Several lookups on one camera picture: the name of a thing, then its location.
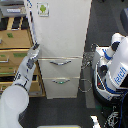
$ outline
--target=label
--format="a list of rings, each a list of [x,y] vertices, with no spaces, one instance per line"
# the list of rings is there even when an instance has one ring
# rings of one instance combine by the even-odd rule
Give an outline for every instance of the label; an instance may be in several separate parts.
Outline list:
[[[127,75],[127,70],[123,66],[119,66],[118,70],[114,74],[113,80],[120,86]]]
[[[7,33],[8,38],[13,38],[12,33]]]
[[[20,9],[7,9],[9,13],[20,13]]]
[[[0,57],[6,57],[5,55],[0,55]]]
[[[13,53],[14,57],[25,57],[27,53]]]
[[[49,5],[48,3],[37,3],[37,10],[39,16],[49,16]]]
[[[10,67],[9,69],[13,69],[12,67]]]

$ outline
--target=white cabinet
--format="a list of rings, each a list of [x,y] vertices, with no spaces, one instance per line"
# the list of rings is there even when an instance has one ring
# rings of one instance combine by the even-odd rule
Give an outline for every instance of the white cabinet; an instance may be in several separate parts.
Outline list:
[[[39,65],[47,98],[77,96],[91,1],[30,0],[27,3],[27,0],[24,0],[31,31],[33,30],[30,10],[33,15],[37,42],[41,47]],[[46,10],[49,9],[48,17],[38,14],[40,8],[37,5],[39,4],[44,5]],[[54,85],[50,81],[54,78],[59,80],[72,78],[73,82],[62,82],[65,86],[58,86],[57,83],[54,82]]]

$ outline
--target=robot logo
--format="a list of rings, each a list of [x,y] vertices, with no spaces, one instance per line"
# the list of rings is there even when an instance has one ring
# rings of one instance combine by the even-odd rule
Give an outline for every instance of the robot logo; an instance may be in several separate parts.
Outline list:
[[[120,67],[120,71],[117,74],[117,76],[114,78],[115,82],[120,85],[123,81],[123,78],[125,78],[125,74],[126,74],[127,70],[124,67]]]

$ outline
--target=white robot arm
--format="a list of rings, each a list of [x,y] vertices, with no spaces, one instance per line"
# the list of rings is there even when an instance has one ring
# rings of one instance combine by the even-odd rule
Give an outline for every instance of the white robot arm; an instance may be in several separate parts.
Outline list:
[[[13,84],[3,92],[0,101],[0,128],[22,128],[18,122],[19,114],[25,111],[29,103],[28,92],[38,54],[39,45],[35,44],[21,62]]]
[[[94,92],[105,102],[117,104],[128,89],[128,37],[119,33],[112,36],[109,47],[97,47],[92,69]]]

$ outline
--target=drawer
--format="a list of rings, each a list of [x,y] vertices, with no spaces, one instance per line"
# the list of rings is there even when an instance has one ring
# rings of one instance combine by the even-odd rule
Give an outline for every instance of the drawer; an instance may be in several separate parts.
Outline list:
[[[43,79],[47,99],[76,98],[79,78]]]
[[[17,73],[19,66],[15,66],[15,67],[0,67],[0,76],[15,76]],[[38,69],[37,67],[35,68],[35,71],[33,73],[34,75],[38,75]]]
[[[3,93],[3,91],[12,85],[13,82],[0,82],[0,95]],[[30,91],[29,94],[31,95],[31,93],[38,95],[42,92],[41,87],[39,85],[38,81],[32,81],[31,87],[30,87]]]
[[[42,78],[79,77],[82,58],[39,59]]]
[[[19,66],[28,49],[0,50],[0,66]]]
[[[28,30],[0,31],[0,49],[4,48],[30,48],[31,43]]]

